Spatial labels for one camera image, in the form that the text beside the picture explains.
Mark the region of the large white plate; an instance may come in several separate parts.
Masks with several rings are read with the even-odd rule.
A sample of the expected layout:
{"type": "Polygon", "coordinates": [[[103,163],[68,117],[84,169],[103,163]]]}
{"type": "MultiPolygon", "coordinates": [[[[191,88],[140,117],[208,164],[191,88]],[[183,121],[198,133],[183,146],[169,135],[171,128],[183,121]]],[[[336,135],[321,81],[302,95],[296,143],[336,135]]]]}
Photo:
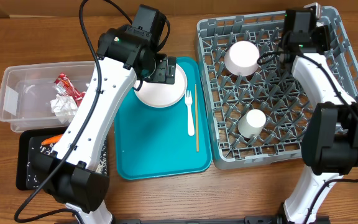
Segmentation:
{"type": "Polygon", "coordinates": [[[174,84],[144,82],[141,89],[135,91],[135,95],[141,102],[148,106],[166,108],[174,105],[183,98],[187,84],[185,71],[179,64],[176,64],[174,84]]]}

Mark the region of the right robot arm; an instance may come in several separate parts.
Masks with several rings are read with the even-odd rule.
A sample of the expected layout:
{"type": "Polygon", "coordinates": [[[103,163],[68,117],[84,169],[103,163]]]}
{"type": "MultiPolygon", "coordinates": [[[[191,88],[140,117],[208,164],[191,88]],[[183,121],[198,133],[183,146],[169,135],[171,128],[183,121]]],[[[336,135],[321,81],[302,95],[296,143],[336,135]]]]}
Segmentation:
{"type": "Polygon", "coordinates": [[[280,62],[303,87],[313,114],[301,142],[305,168],[283,204],[288,223],[318,223],[316,213],[331,188],[358,167],[358,102],[330,71],[324,55],[329,29],[319,26],[319,6],[288,9],[280,62]]]}

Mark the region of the orange carrot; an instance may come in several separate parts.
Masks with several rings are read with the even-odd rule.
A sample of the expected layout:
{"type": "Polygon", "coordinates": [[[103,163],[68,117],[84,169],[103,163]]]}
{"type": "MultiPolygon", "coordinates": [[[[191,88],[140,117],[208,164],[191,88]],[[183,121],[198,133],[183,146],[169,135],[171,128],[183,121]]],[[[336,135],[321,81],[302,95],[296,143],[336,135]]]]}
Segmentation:
{"type": "Polygon", "coordinates": [[[50,137],[48,139],[45,139],[44,141],[42,141],[41,145],[50,145],[50,144],[55,144],[57,142],[59,142],[59,140],[62,138],[62,134],[50,137]]]}

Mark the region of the white plastic cup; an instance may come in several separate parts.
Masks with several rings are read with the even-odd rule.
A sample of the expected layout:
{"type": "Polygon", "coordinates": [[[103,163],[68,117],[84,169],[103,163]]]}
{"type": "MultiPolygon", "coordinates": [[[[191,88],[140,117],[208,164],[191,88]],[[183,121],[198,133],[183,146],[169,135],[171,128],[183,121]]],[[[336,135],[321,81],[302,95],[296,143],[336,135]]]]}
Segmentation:
{"type": "Polygon", "coordinates": [[[266,120],[263,111],[252,109],[239,120],[238,131],[245,138],[257,137],[262,132],[266,120]]]}

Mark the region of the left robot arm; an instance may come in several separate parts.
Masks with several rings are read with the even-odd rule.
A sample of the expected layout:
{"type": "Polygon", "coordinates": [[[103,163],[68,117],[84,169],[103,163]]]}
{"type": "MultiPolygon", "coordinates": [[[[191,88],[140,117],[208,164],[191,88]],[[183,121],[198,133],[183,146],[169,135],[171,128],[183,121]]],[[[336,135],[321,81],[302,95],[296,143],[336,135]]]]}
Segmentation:
{"type": "Polygon", "coordinates": [[[94,72],[69,127],[50,154],[31,165],[40,188],[80,223],[112,223],[104,202],[109,177],[97,172],[101,150],[126,95],[145,82],[173,84],[175,57],[161,53],[170,25],[158,9],[140,5],[133,22],[101,34],[91,49],[94,72]]]}

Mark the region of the white plastic fork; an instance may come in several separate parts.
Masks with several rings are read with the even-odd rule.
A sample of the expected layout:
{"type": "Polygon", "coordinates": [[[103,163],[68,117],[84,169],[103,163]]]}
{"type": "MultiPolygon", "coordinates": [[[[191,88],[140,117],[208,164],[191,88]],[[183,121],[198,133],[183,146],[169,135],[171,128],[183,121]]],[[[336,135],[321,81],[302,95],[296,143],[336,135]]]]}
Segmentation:
{"type": "Polygon", "coordinates": [[[192,114],[192,106],[193,99],[191,95],[191,91],[187,90],[185,92],[185,104],[187,108],[187,124],[188,124],[188,135],[193,136],[195,134],[194,122],[193,122],[193,114],[192,114]]]}

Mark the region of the white napkin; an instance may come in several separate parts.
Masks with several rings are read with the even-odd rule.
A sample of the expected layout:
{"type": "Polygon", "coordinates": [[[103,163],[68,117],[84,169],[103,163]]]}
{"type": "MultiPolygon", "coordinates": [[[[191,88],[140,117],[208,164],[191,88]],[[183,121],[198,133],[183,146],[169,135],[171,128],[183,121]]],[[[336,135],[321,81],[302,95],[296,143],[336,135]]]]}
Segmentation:
{"type": "Polygon", "coordinates": [[[62,124],[70,123],[78,110],[72,96],[56,95],[56,98],[50,101],[50,106],[51,111],[62,124]]]}

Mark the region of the red snack wrapper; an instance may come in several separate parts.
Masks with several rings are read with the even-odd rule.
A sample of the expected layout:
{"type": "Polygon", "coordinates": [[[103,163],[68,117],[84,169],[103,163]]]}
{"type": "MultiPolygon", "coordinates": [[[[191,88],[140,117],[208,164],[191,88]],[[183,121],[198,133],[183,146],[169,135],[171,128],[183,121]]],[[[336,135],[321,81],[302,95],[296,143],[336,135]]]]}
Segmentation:
{"type": "Polygon", "coordinates": [[[85,91],[78,91],[64,73],[59,74],[58,78],[54,81],[54,88],[60,96],[71,96],[77,106],[80,106],[86,93],[85,91]]]}

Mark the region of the bowl with nuts and crumbs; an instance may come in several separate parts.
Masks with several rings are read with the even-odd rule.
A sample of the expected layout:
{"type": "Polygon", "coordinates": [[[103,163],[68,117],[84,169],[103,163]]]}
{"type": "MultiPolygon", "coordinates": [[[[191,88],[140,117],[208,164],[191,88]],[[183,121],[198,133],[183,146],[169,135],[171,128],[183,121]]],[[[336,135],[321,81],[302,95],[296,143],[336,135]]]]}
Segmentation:
{"type": "Polygon", "coordinates": [[[233,75],[246,77],[258,69],[259,57],[258,48],[252,42],[242,40],[228,49],[224,57],[224,65],[233,75]]]}

